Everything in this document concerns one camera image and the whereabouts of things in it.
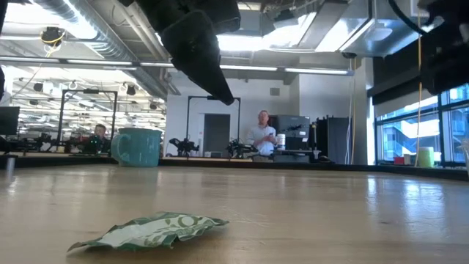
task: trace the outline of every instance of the mug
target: mug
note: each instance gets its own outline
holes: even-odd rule
[[[119,133],[112,140],[111,155],[121,166],[158,166],[161,131],[121,128]]]

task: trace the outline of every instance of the door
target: door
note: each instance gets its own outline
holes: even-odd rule
[[[204,152],[220,152],[228,157],[229,143],[229,114],[205,114],[204,122]]]

